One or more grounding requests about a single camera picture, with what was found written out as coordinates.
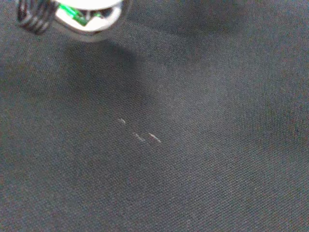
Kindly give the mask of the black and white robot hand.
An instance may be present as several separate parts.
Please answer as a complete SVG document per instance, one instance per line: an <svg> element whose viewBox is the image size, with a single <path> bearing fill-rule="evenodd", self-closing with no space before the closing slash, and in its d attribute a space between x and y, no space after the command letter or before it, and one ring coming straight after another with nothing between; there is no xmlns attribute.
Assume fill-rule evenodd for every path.
<svg viewBox="0 0 309 232"><path fill-rule="evenodd" d="M126 18L131 0L17 0L18 26L42 35L51 26L83 42L107 39Z"/></svg>

